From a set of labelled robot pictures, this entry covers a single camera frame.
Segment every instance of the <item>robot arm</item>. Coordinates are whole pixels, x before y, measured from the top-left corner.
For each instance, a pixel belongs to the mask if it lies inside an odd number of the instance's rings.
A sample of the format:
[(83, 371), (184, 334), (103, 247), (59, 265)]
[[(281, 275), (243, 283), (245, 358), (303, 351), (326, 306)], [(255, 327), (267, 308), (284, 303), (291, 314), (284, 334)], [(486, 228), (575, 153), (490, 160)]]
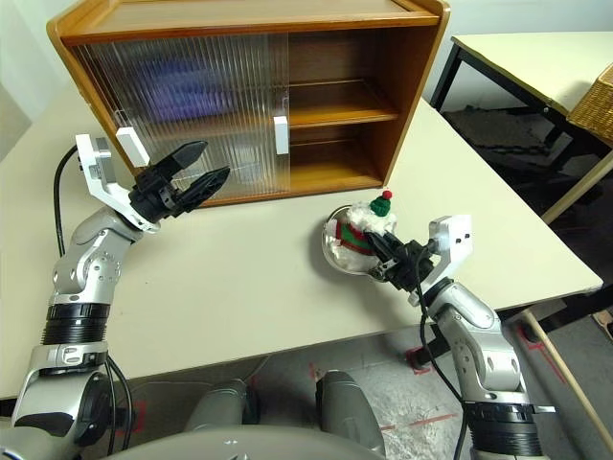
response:
[[(133, 130), (123, 128), (118, 138), (137, 166), (148, 163)], [(160, 219), (189, 213), (212, 196), (230, 172), (207, 172), (188, 190), (176, 189), (172, 177), (206, 148), (192, 142), (143, 170), (128, 191), (115, 181), (104, 140), (94, 146), (80, 135), (77, 143), (90, 193), (106, 206), (77, 228), (54, 267), (42, 344), (33, 349), (12, 428), (1, 433), (0, 455), (13, 459), (72, 459), (102, 437), (110, 398), (108, 377), (100, 372), (104, 332), (125, 253), (145, 233), (157, 232)]]
[[(517, 355), (502, 335), (494, 310), (448, 276), (472, 251), (469, 216), (430, 223), (430, 241), (403, 244), (394, 235), (367, 235), (381, 260), (371, 275), (411, 294), (418, 281), (428, 316), (449, 344), (472, 432), (475, 460), (546, 459), (533, 414), (549, 411), (530, 403)], [(439, 255), (433, 266), (429, 258)]]

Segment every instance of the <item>wooden cabinet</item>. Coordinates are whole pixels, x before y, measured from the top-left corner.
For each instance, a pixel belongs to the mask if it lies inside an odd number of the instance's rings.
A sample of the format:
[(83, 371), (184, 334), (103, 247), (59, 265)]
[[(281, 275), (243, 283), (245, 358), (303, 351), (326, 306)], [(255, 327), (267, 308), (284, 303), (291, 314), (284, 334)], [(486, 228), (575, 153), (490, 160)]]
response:
[(208, 202), (225, 204), (386, 184), (448, 15), (439, 0), (83, 0), (48, 33), (113, 141), (133, 126), (153, 161), (208, 141), (176, 184), (229, 165)]

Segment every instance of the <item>green hat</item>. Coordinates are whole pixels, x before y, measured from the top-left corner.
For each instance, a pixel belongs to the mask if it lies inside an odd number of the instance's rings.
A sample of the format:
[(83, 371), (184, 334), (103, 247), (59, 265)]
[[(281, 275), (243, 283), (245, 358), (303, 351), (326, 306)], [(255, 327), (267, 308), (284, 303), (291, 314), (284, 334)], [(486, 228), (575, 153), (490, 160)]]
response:
[(390, 212), (390, 198), (392, 197), (392, 192), (389, 190), (383, 191), (381, 196), (378, 196), (373, 201), (371, 201), (371, 209), (373, 212), (378, 215), (380, 218), (384, 218)]

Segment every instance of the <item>cabinet top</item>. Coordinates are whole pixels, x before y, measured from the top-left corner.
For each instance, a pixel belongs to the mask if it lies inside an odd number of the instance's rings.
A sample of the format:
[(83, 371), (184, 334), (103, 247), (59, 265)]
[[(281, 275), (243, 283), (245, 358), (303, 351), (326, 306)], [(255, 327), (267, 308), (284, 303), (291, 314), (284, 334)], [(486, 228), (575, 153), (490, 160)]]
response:
[(81, 0), (52, 19), (65, 45), (188, 35), (428, 26), (441, 0)]

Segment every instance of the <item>wicker basket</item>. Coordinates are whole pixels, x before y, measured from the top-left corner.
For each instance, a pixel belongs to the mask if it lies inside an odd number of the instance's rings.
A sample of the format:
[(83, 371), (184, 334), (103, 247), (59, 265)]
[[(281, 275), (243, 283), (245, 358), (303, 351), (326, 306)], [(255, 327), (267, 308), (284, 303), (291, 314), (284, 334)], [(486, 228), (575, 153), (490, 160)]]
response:
[(600, 74), (567, 119), (600, 137), (613, 139), (613, 64)]

